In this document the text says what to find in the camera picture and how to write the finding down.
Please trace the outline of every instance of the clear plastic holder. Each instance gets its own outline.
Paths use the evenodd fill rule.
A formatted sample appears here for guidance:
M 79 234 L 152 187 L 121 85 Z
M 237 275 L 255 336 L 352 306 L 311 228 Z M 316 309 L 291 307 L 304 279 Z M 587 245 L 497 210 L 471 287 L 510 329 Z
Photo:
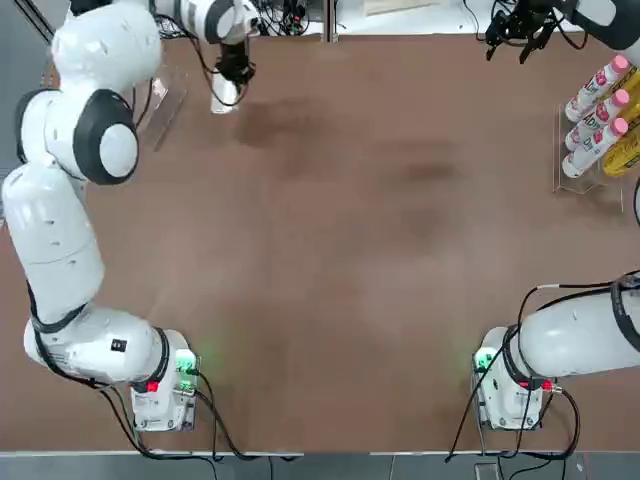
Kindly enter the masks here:
M 569 153 L 564 139 L 574 125 L 565 116 L 564 105 L 556 105 L 553 112 L 553 191 L 565 190 L 585 195 L 597 190 L 600 201 L 618 203 L 619 211 L 623 213 L 623 182 L 620 178 L 610 177 L 604 172 L 602 158 L 578 178 L 569 178 L 562 171 L 562 160 Z
M 177 115 L 185 96 L 187 74 L 162 65 L 151 82 L 149 108 L 138 127 L 140 146 L 157 152 L 167 136 L 171 123 Z M 147 99 L 149 83 L 138 86 L 134 118 L 142 114 Z

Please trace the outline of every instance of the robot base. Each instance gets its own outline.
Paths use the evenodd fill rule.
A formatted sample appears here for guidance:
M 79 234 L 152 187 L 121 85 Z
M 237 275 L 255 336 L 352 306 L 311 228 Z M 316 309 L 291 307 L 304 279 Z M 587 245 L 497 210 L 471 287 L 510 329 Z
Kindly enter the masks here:
M 191 431 L 195 422 L 197 376 L 178 370 L 181 352 L 188 352 L 189 344 L 175 330 L 164 330 L 169 340 L 167 371 L 157 384 L 156 391 L 139 393 L 131 389 L 131 404 L 136 429 L 143 432 Z M 197 361 L 193 356 L 193 367 Z
M 506 331 L 506 327 L 490 330 L 482 346 L 473 356 L 472 388 L 502 346 Z M 522 388 L 509 376 L 501 354 L 478 389 L 475 406 L 480 426 L 492 430 L 520 430 L 528 396 L 528 390 Z M 539 425 L 541 404 L 542 389 L 538 388 L 531 392 L 527 418 L 524 422 L 525 430 L 531 430 Z

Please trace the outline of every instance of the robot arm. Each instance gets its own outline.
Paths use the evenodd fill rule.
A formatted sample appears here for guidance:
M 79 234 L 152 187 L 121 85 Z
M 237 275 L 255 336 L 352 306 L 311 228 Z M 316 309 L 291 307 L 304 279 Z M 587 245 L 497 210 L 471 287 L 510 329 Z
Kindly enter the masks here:
M 569 22 L 640 65 L 640 2 L 636 0 L 519 0 L 511 13 L 499 11 L 491 19 L 486 32 L 491 47 L 487 59 L 498 45 L 511 39 L 527 40 L 521 63 L 532 50 L 544 48 L 556 28 L 554 8 Z
M 540 288 L 558 288 L 545 285 Z M 496 327 L 474 355 L 481 422 L 519 430 L 538 422 L 545 379 L 640 366 L 640 275 L 560 298 L 517 325 Z
M 137 134 L 121 94 L 153 76 L 161 50 L 154 18 L 135 2 L 68 19 L 51 46 L 60 87 L 19 102 L 23 165 L 2 186 L 29 285 L 27 354 L 54 372 L 131 384 L 136 424 L 154 431 L 192 424 L 195 356 L 180 333 L 93 304 L 104 264 L 85 187 L 119 184 L 134 173 Z
M 260 16 L 250 0 L 71 0 L 70 11 L 79 16 L 112 3 L 138 4 L 171 18 L 198 40 L 220 45 L 215 68 L 237 90 L 253 77 L 248 38 Z

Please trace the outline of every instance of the bottle rack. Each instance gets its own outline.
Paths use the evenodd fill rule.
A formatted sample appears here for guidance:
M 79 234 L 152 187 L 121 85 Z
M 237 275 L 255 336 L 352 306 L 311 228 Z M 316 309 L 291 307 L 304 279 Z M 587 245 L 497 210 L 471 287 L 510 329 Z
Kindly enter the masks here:
M 624 212 L 622 182 L 604 172 L 602 159 L 578 178 L 569 178 L 562 171 L 562 160 L 569 153 L 564 139 L 573 126 L 564 114 L 564 105 L 556 105 L 553 111 L 553 191 L 564 190 L 587 195 L 598 190 L 598 195 L 604 193 L 611 200 L 615 199 L 620 204 L 620 213 Z

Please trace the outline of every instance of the brown table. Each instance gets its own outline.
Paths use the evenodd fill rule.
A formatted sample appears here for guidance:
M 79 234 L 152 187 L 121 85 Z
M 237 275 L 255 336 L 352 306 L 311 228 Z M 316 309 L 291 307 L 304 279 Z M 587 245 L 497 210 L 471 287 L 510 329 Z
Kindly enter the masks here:
M 189 93 L 161 151 L 128 184 L 90 191 L 98 301 L 188 336 L 242 449 L 446 450 L 470 355 L 531 286 L 637 264 L 628 214 L 551 192 L 552 109 L 611 56 L 596 43 L 554 38 L 520 66 L 506 47 L 486 62 L 469 36 L 259 40 L 230 116 L 209 113 L 188 45 L 169 45 Z M 128 449 L 95 393 L 23 353 L 6 231 L 0 246 L 0 450 Z M 639 379 L 563 382 L 580 449 L 640 449 Z M 564 448 L 562 403 L 526 448 Z M 197 433 L 150 442 L 209 449 L 204 413 Z M 470 418 L 460 448 L 478 446 Z

